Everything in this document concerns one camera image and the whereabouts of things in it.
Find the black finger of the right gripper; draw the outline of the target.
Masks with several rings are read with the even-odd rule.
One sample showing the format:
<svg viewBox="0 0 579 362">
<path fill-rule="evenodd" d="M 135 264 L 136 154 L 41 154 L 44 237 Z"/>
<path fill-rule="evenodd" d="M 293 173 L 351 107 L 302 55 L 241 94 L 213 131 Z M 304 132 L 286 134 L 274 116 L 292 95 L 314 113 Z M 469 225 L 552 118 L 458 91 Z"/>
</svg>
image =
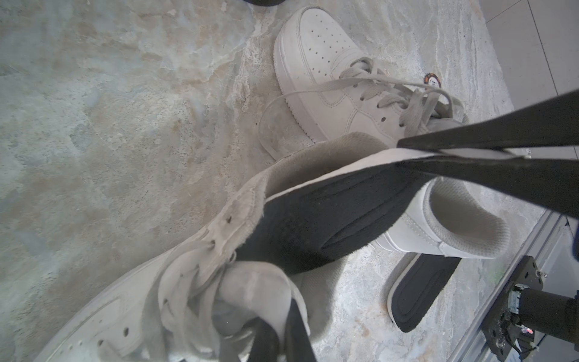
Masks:
<svg viewBox="0 0 579 362">
<path fill-rule="evenodd" d="M 280 347 L 277 333 L 261 318 L 256 319 L 254 327 L 256 328 L 256 335 L 248 357 L 249 362 L 277 361 L 282 353 L 285 354 L 286 361 L 289 362 L 317 361 L 295 300 L 291 302 L 286 319 L 283 348 Z"/>
</svg>

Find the white sneaker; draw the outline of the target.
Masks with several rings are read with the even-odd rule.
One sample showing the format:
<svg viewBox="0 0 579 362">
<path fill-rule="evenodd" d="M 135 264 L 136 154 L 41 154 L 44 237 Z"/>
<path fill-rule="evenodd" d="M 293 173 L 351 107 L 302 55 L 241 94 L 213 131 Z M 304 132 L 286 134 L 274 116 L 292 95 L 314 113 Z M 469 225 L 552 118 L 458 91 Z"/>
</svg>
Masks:
<svg viewBox="0 0 579 362">
<path fill-rule="evenodd" d="M 253 291 L 268 297 L 251 309 L 285 332 L 284 316 L 295 300 L 306 331 L 315 339 L 327 331 L 341 262 L 289 278 L 266 262 L 235 261 L 235 251 L 265 219 L 268 196 L 310 182 L 384 151 L 381 141 L 362 133 L 310 146 L 250 179 L 197 234 L 134 268 L 102 291 L 59 331 L 39 354 L 40 361 L 214 359 L 225 338 L 244 345 L 238 322 L 214 324 L 214 300 L 236 276 L 250 276 Z"/>
<path fill-rule="evenodd" d="M 441 88 L 390 77 L 375 66 L 322 8 L 298 10 L 274 44 L 281 93 L 314 142 L 352 132 L 387 146 L 467 124 L 461 102 Z M 402 217 L 375 243 L 390 251 L 494 259 L 510 243 L 508 225 L 455 179 L 422 187 Z"/>
</svg>

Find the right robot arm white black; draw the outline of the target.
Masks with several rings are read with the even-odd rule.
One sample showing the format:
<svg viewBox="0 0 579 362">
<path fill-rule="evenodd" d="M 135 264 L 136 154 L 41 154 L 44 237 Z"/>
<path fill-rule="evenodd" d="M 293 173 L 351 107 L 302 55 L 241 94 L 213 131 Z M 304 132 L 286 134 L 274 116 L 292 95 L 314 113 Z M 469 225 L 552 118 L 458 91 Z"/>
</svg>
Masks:
<svg viewBox="0 0 579 362">
<path fill-rule="evenodd" d="M 523 335 L 523 327 L 577 345 L 578 298 L 524 288 L 520 284 L 497 298 L 481 324 L 486 344 L 501 361 L 510 349 L 518 352 L 520 360 L 533 352 L 532 348 L 516 345 L 517 338 Z M 283 346 L 288 361 L 317 360 L 294 301 L 290 304 Z"/>
</svg>

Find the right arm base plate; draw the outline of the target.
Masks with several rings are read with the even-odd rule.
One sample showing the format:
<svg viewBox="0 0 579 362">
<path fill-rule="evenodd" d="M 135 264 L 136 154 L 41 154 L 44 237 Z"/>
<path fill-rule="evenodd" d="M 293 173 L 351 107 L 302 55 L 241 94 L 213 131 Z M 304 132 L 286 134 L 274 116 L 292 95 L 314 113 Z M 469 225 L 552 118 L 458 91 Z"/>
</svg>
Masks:
<svg viewBox="0 0 579 362">
<path fill-rule="evenodd" d="M 535 258 L 524 256 L 482 320 L 481 330 L 486 346 L 497 361 L 506 361 L 512 351 L 518 356 L 517 351 L 525 350 L 518 346 L 513 348 L 517 339 L 524 334 L 520 318 L 517 317 L 520 294 L 526 289 L 542 291 L 543 286 L 544 280 Z"/>
</svg>

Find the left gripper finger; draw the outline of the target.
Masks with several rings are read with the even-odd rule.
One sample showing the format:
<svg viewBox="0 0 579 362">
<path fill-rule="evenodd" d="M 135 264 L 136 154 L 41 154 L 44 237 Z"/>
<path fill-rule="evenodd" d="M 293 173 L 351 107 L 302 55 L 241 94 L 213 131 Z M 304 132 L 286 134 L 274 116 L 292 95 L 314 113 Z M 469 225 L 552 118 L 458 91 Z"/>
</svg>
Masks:
<svg viewBox="0 0 579 362">
<path fill-rule="evenodd" d="M 486 122 L 410 137 L 399 148 L 510 149 L 577 146 L 578 91 L 557 96 Z"/>
<path fill-rule="evenodd" d="M 578 162 L 564 159 L 429 157 L 403 161 L 410 170 L 485 186 L 578 218 Z"/>
</svg>

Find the black insole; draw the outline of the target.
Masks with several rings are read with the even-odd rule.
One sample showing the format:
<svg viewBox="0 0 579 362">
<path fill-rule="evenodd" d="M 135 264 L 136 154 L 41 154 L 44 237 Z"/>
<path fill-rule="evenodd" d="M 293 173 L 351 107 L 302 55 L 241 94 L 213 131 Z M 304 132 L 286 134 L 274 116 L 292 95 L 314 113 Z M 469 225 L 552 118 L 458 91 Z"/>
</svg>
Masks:
<svg viewBox="0 0 579 362">
<path fill-rule="evenodd" d="M 403 257 L 384 290 L 388 314 L 399 330 L 416 329 L 460 262 L 458 257 L 420 253 Z"/>
<path fill-rule="evenodd" d="M 495 259 L 508 251 L 511 234 L 465 182 L 384 163 L 273 196 L 237 256 L 294 275 L 373 242 L 391 252 Z"/>
</svg>

